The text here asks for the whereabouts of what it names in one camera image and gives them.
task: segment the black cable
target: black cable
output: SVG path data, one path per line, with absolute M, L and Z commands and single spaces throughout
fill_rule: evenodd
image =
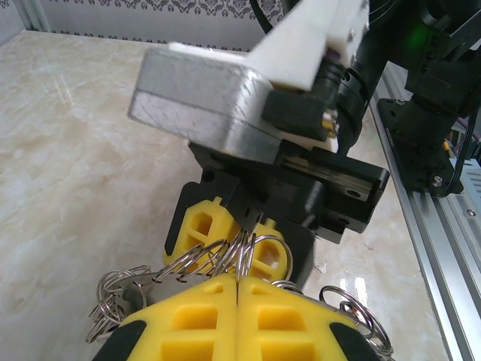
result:
M 272 25 L 269 23 L 267 17 L 265 17 L 262 9 L 259 7 L 258 0 L 249 0 L 250 6 L 253 9 L 254 15 L 256 15 L 256 19 L 261 26 L 262 30 L 267 34 L 272 30 Z
M 472 113 L 467 120 L 466 135 L 464 136 L 463 144 L 461 150 L 459 151 L 458 160 L 456 160 L 456 166 L 454 167 L 454 173 L 452 173 L 451 180 L 446 189 L 438 196 L 440 198 L 446 197 L 452 193 L 456 184 L 461 178 L 461 173 L 463 172 L 464 161 L 466 160 L 467 149 L 471 143 L 471 137 L 473 136 L 474 126 L 476 125 L 476 119 L 478 117 L 478 111 Z

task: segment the marble surface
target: marble surface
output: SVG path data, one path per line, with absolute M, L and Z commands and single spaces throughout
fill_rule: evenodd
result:
M 151 44 L 22 32 L 0 47 L 0 350 L 5 360 L 88 360 L 98 279 L 162 264 L 185 182 L 184 141 L 129 120 Z M 387 167 L 368 114 L 350 156 Z M 318 240 L 304 288 L 338 285 L 380 319 L 396 360 L 447 359 L 392 182 L 361 235 Z

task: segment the bundle of key rings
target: bundle of key rings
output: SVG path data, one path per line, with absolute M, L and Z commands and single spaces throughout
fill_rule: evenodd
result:
M 280 242 L 287 254 L 285 279 L 271 284 L 348 317 L 381 359 L 393 360 L 391 358 L 393 348 L 386 331 L 359 300 L 336 286 L 323 287 L 319 293 L 319 300 L 305 296 L 295 283 L 288 281 L 292 273 L 293 258 L 287 243 L 275 235 L 249 236 L 248 231 L 244 229 L 239 231 L 232 242 L 221 239 L 207 246 L 197 244 L 157 272 L 151 272 L 148 265 L 140 265 L 113 270 L 103 275 L 97 285 L 97 305 L 89 314 L 94 326 L 89 331 L 86 342 L 105 340 L 130 314 L 209 278 L 229 272 L 234 272 L 237 280 L 247 276 L 252 265 L 255 246 L 268 239 Z M 207 260 L 198 265 L 199 260 L 205 256 Z M 329 292 L 343 298 L 337 307 L 325 301 L 325 294 Z

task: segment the damask wallpaper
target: damask wallpaper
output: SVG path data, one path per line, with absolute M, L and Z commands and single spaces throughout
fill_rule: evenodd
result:
M 264 35 L 248 0 L 40 0 L 52 32 L 227 50 L 251 49 Z M 260 0 L 271 23 L 280 0 Z
M 0 0 L 0 45 L 23 30 L 23 23 L 11 0 Z

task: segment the marble floor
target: marble floor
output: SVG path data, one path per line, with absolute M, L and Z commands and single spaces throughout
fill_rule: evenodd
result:
M 89 360 L 98 279 L 162 265 L 186 143 L 126 116 L 152 44 L 22 32 L 0 47 L 2 359 Z M 370 114 L 351 157 L 387 168 Z M 382 322 L 396 360 L 446 354 L 392 182 L 361 235 L 318 240 L 306 294 L 333 284 Z

